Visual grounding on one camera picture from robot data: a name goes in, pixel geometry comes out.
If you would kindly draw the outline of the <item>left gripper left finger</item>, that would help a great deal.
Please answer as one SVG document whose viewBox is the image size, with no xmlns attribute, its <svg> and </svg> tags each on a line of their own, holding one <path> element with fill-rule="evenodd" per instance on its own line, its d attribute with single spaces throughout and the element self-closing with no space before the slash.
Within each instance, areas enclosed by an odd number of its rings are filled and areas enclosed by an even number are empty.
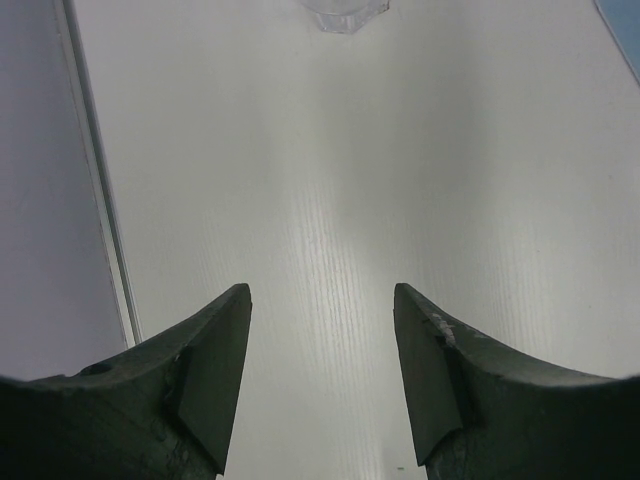
<svg viewBox="0 0 640 480">
<path fill-rule="evenodd" d="M 214 479 L 226 467 L 252 300 L 190 318 L 73 376 L 1 382 L 5 479 Z"/>
</svg>

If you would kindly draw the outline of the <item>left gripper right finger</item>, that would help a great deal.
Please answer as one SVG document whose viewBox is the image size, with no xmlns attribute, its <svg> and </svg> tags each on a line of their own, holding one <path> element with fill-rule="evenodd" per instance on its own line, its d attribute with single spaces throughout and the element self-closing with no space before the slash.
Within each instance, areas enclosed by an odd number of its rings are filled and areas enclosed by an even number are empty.
<svg viewBox="0 0 640 480">
<path fill-rule="evenodd" d="M 415 455 L 431 479 L 635 479 L 639 381 L 534 358 L 412 286 L 394 328 Z"/>
</svg>

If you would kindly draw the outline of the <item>blue checkered cloth napkin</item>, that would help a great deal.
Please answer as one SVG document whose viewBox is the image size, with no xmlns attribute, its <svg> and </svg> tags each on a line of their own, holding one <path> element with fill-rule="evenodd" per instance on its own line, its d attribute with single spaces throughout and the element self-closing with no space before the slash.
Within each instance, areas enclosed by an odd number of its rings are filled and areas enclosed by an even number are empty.
<svg viewBox="0 0 640 480">
<path fill-rule="evenodd" d="M 636 82 L 639 82 L 639 0 L 596 0 L 595 5 Z"/>
</svg>

